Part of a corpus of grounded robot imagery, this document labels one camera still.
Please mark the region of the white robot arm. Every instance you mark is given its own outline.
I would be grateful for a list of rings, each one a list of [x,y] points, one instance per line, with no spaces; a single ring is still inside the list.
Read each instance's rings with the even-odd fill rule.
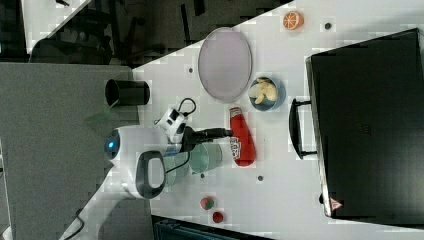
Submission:
[[[187,125],[175,130],[139,125],[114,129],[104,147],[112,168],[59,240],[97,240],[101,226],[120,201],[126,198],[150,200],[159,196],[165,183],[155,186],[149,177],[166,176],[165,157],[232,135],[233,132],[225,128],[195,131]]]

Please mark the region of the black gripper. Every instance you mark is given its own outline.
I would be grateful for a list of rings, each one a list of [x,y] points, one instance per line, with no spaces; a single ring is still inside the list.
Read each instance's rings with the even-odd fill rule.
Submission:
[[[215,140],[232,136],[233,131],[225,128],[210,128],[196,132],[191,127],[187,126],[184,130],[182,138],[181,151],[191,152],[198,144],[198,138],[205,140]]]

